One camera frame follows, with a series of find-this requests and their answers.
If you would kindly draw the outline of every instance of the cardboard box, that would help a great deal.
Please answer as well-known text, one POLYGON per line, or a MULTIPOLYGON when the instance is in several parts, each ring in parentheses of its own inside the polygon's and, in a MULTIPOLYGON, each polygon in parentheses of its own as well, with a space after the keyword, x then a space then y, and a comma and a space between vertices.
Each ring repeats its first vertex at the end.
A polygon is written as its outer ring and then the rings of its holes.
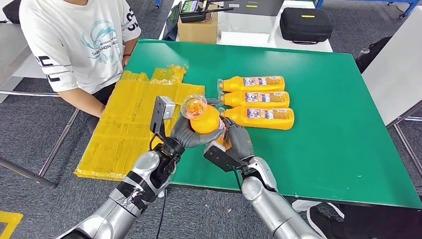
MULTIPOLYGON (((210 4, 208 9, 217 9, 217 5, 210 4)), ((208 13, 205 21, 177 23, 179 40, 199 43, 217 43, 218 12, 208 13)))

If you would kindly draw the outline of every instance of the white table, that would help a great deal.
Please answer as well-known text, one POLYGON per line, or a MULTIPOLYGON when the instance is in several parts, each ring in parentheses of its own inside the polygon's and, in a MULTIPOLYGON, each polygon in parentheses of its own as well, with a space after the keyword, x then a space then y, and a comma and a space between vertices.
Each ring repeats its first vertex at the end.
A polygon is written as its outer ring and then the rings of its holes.
MULTIPOLYGON (((175 0, 173 2, 173 6, 177 5, 179 2, 183 3, 184 0, 175 0)), ((280 31, 280 15, 286 7, 315 8, 314 3, 310 1, 287 0, 284 1, 277 16, 218 12, 217 44, 332 52, 332 48, 328 40, 315 45, 301 45, 284 40, 280 31), (229 38, 222 39, 222 32, 232 34, 229 34, 229 38), (252 40, 245 42, 245 33, 268 34, 268 41, 257 42, 252 40)), ((159 39, 163 38, 163 34, 164 27, 159 39)))
MULTIPOLYGON (((24 77, 45 79, 19 24, 0 23, 0 91, 13 91, 24 77)), ((7 95, 0 94, 0 103, 7 95)))
POLYGON ((366 87, 387 127, 394 127, 422 176, 422 164, 402 132, 401 120, 422 109, 422 6, 417 6, 362 73, 366 87))

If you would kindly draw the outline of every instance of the gray carpet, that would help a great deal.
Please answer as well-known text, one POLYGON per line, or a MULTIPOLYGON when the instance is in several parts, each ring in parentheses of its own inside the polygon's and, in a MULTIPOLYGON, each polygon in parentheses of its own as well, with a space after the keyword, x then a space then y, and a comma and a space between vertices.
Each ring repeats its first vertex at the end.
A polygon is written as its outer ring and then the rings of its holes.
MULTIPOLYGON (((128 2, 143 30, 141 36, 158 38, 172 1, 162 1, 159 10, 151 0, 128 2)), ((404 21, 398 20, 400 12, 395 6, 384 2, 327 0, 323 8, 336 25, 330 40, 333 50, 354 56, 370 43, 392 35, 404 21)), ((50 88, 45 80, 24 79, 16 90, 43 92, 50 88)), ((0 104, 0 155, 38 171, 73 110, 61 99, 8 97, 0 104)), ((402 126, 418 157, 422 158, 422 126, 415 122, 404 122, 402 126)), ((422 194, 422 179, 397 134, 394 131, 390 134, 415 187, 422 194)), ((0 210, 24 214, 13 239, 57 236, 105 201, 116 182, 77 178, 73 174, 89 137, 88 129, 78 118, 47 172, 48 179, 59 183, 57 189, 46 189, 0 168, 0 210)), ((162 200, 157 200, 152 204, 126 238, 155 238, 161 203, 162 200)), ((320 210, 333 215, 325 205, 321 205, 320 210)), ((240 194, 172 188, 160 238, 252 239, 269 238, 269 234, 240 194)))

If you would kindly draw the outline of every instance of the bottle label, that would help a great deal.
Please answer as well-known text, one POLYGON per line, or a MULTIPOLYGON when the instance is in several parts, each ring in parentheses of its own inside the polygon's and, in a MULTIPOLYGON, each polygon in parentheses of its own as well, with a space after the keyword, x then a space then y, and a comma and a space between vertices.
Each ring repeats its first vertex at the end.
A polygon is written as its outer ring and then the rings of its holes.
POLYGON ((280 83, 280 79, 277 76, 243 78, 244 86, 279 85, 280 83))
POLYGON ((247 92, 245 93, 246 102, 285 102, 286 99, 282 92, 260 93, 247 92))
POLYGON ((247 117, 249 119, 270 119, 270 120, 288 120, 289 111, 287 109, 247 109, 247 117))

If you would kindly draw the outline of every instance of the clear plastic cap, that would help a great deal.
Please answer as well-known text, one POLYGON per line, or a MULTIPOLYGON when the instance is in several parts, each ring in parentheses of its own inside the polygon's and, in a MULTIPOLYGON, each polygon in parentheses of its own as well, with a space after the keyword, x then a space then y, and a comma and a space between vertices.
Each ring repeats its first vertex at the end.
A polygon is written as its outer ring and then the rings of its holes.
POLYGON ((223 82, 224 81, 222 79, 219 79, 217 81, 217 90, 218 90, 219 93, 224 91, 223 82))
POLYGON ((207 100, 201 95, 190 95, 183 101, 180 111, 190 120, 199 118, 207 108, 207 100))
POLYGON ((219 106, 223 106, 224 105, 224 92, 219 92, 218 93, 218 105, 219 106))
POLYGON ((225 108, 223 108, 223 107, 218 108, 218 113, 219 113, 221 116, 225 116, 225 108))

